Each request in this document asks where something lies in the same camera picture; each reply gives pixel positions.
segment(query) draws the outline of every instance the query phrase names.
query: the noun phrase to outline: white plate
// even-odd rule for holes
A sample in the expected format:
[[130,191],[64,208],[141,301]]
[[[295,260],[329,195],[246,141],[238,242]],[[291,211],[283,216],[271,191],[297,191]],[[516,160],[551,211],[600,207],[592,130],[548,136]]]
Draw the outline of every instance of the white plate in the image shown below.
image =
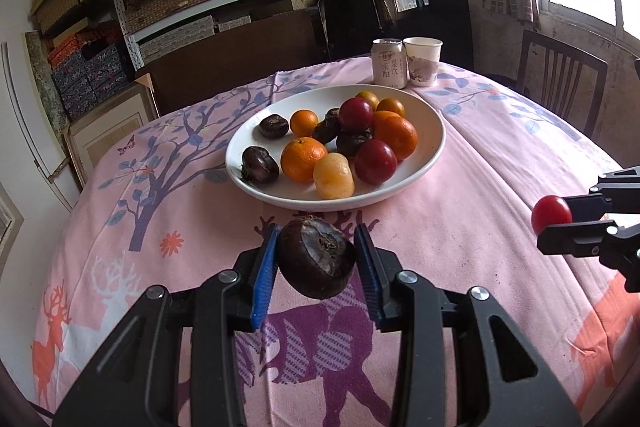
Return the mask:
[[[345,100],[362,90],[372,91],[380,100],[389,97],[400,100],[406,110],[405,117],[414,124],[418,132],[418,145],[414,153],[398,164],[398,169],[388,181],[378,187],[372,187],[362,183],[354,175],[356,190],[352,197],[341,200],[323,200],[313,183],[303,185],[293,182],[282,172],[280,172],[278,181],[265,187],[252,187],[241,180],[242,152],[247,147],[252,145],[264,147],[280,165],[282,150],[289,141],[295,138],[291,132],[278,140],[262,137],[257,127],[264,118],[270,114],[279,114],[289,120],[297,110],[310,109],[318,115],[319,120],[322,120],[329,109],[340,107]],[[445,129],[440,115],[431,105],[411,93],[391,87],[364,86],[362,84],[322,87],[280,100],[247,120],[236,131],[226,149],[226,171],[234,183],[244,192],[275,206],[313,212],[348,210],[386,200],[414,183],[436,163],[444,147],[444,141]],[[326,147],[329,152],[335,151],[335,141],[328,143]]]

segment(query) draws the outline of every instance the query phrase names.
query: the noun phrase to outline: picture frame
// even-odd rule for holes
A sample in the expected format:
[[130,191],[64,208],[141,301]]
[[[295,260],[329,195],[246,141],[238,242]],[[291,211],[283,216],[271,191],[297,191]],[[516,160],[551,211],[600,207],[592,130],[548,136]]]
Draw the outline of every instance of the picture frame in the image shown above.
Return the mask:
[[134,82],[67,127],[66,145],[81,186],[113,145],[156,118],[151,90]]
[[0,280],[4,265],[9,257],[9,251],[23,222],[24,218],[20,210],[15,206],[4,187],[0,185]]

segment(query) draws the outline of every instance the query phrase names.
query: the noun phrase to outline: cloth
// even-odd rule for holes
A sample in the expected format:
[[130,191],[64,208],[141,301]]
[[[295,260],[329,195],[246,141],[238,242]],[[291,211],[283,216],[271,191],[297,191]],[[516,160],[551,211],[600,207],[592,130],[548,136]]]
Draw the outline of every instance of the cloth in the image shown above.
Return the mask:
[[[196,287],[260,245],[270,223],[299,214],[228,179],[225,147],[244,121],[295,93],[371,78],[368,57],[277,73],[156,120],[136,131],[133,147],[122,147],[126,137],[110,150],[62,234],[44,292],[33,344],[40,404],[57,407],[145,288]],[[530,210],[546,194],[585,194],[619,166],[549,111],[469,71],[441,64],[434,87],[409,89],[442,111],[439,160],[397,196],[322,217],[349,236],[365,223],[378,247],[438,287],[488,288],[591,417],[637,355],[640,301],[596,259],[543,256]],[[398,349],[398,334],[374,331],[357,273],[326,301],[278,275],[262,331],[236,335],[248,425],[388,425]],[[180,425],[187,416],[183,407]]]

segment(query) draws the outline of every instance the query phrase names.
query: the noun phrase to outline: screw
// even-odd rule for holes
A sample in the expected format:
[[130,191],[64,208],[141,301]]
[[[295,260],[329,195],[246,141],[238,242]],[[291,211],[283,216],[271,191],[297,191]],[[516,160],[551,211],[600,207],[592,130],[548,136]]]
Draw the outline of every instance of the screw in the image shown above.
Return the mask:
[[164,296],[164,286],[156,284],[146,289],[145,292],[146,298],[155,301],[156,299]]
[[471,288],[471,296],[479,301],[486,301],[489,298],[489,295],[491,295],[489,290],[487,288],[482,288],[482,286],[474,286]]
[[410,270],[402,270],[401,272],[398,272],[396,277],[398,277],[400,282],[405,284],[413,284],[418,280],[418,276]]
[[238,280],[238,274],[233,270],[224,270],[218,274],[220,282],[229,284]]

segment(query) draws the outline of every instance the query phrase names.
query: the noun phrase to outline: paper cup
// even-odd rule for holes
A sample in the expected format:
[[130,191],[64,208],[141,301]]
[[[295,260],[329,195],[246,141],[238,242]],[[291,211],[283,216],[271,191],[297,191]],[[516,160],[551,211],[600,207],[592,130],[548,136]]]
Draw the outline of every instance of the paper cup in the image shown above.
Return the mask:
[[409,37],[402,43],[406,49],[411,83],[418,87],[433,86],[440,65],[442,41],[427,37]]

